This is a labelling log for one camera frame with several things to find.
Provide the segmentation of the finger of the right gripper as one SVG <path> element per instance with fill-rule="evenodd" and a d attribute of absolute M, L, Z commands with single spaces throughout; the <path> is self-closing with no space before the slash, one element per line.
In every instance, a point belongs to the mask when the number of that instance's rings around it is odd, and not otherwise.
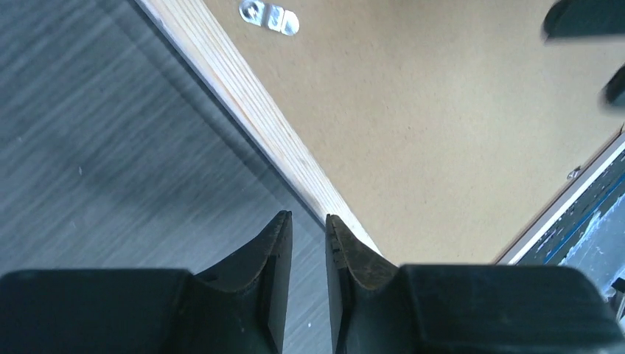
<path fill-rule="evenodd" d="M 622 66 L 607 82 L 601 93 L 605 106 L 624 110 L 625 66 Z"/>
<path fill-rule="evenodd" d="M 624 0 L 556 1 L 542 31 L 547 39 L 624 35 Z"/>

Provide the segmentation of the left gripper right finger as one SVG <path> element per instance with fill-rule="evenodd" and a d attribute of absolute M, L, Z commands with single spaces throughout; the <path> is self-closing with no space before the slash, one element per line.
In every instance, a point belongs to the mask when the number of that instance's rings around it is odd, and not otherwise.
<path fill-rule="evenodd" d="M 594 284 L 545 265 L 395 266 L 326 219 L 334 353 L 622 353 Z"/>

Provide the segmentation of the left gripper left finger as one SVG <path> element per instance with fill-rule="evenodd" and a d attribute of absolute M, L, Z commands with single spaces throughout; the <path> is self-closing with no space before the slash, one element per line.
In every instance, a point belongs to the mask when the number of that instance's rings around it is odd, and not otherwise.
<path fill-rule="evenodd" d="M 1 278 L 3 353 L 280 353 L 290 212 L 194 274 L 177 268 L 30 269 Z"/>

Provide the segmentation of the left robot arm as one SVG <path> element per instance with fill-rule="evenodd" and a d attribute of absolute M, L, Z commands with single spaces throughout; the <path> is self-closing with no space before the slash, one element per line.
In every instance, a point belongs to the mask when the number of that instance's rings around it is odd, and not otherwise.
<path fill-rule="evenodd" d="M 280 353 L 292 215 L 198 274 L 21 270 L 1 278 L 3 353 Z M 553 265 L 395 266 L 326 219 L 333 353 L 622 353 L 624 281 Z"/>

